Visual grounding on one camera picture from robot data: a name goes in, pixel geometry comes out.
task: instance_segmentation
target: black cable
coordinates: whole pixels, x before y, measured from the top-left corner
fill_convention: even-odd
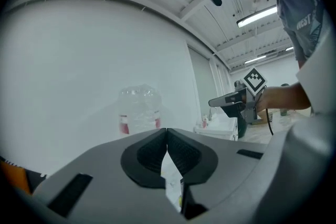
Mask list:
[[[269,123],[268,109],[266,109],[266,117],[267,117],[267,122],[268,122],[269,130],[271,131],[271,134],[273,135],[273,131],[272,131],[272,128],[271,128],[271,124]]]

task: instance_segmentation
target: white wall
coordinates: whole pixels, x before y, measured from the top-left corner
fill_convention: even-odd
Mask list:
[[[256,66],[256,69],[267,79],[268,87],[281,86],[284,83],[291,85],[298,82],[296,74],[299,72],[299,65],[294,56]],[[232,74],[232,81],[241,79],[246,72],[247,70],[244,70]]]
[[[186,39],[197,43],[119,2],[51,0],[19,9],[0,35],[0,155],[55,172],[119,138],[118,92],[143,83],[162,96],[163,127],[192,131],[199,103]]]

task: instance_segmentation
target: black slot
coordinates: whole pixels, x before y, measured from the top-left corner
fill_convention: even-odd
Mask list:
[[[52,200],[48,208],[55,213],[66,217],[92,179],[93,177],[90,175],[77,174]]]
[[[263,156],[263,153],[261,152],[248,151],[248,150],[238,150],[237,154],[244,155],[254,159],[261,159],[261,157]]]

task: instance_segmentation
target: floor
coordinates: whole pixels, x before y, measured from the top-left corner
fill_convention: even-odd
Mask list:
[[[275,111],[272,113],[273,113],[273,120],[271,122],[271,128],[273,130],[273,133],[287,131],[295,122],[307,118],[306,116],[294,110],[289,110],[286,116],[281,116],[280,111]],[[238,141],[268,144],[269,141],[271,140],[271,137],[272,135],[270,133],[268,124],[262,124],[262,125],[249,124],[245,136],[239,138]]]

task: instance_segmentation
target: fluorescent light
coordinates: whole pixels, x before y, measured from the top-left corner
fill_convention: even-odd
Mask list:
[[[256,20],[259,20],[261,18],[264,18],[264,17],[266,17],[268,15],[271,15],[271,14],[274,14],[276,12],[277,12],[277,6],[274,5],[272,7],[265,8],[265,9],[259,11],[259,12],[253,13],[252,15],[249,15],[249,16],[237,21],[237,25],[238,25],[239,28],[241,28],[245,25],[253,23]]]
[[[256,59],[252,59],[252,60],[246,61],[245,63],[254,62],[254,61],[257,61],[257,60],[260,60],[260,59],[263,59],[263,58],[266,58],[266,55],[258,57]]]

